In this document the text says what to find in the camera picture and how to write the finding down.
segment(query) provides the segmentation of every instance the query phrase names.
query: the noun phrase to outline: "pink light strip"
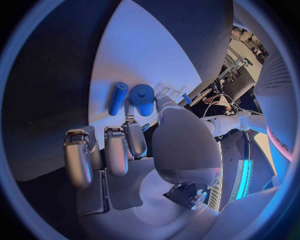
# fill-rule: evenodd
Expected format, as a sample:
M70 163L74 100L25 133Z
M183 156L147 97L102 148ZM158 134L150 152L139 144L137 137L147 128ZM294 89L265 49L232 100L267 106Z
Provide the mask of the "pink light strip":
M286 157L288 160L290 160L291 162L294 161L293 156L290 155L289 152L285 151L282 146L278 143L278 141L275 140L275 138L273 137L269 127L266 127L266 132L268 137L270 138L271 142L274 144L274 146L277 148L277 150L284 156Z

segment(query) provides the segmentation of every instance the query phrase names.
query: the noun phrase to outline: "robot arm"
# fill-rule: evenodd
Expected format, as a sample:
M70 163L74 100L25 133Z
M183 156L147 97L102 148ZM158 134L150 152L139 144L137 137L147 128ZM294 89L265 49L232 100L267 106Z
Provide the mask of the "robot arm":
M231 129L247 131L249 129L267 134L267 124L264 116L252 115L248 111L239 111L235 115L206 116L201 121L208 127L214 137L224 135Z

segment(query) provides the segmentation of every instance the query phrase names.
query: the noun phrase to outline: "blue cap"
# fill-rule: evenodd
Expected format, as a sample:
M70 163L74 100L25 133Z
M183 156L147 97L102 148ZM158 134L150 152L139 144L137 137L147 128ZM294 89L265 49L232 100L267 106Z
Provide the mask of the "blue cap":
M136 85L130 91L130 100L141 116L148 117L153 113L154 90L149 85Z
M109 109L108 109L108 113L111 116L115 116L117 115L123 100L126 96L126 93L128 91L128 85L124 82L117 82L115 85L115 88L113 90L113 94L112 94L112 98L110 101L110 105L109 105Z

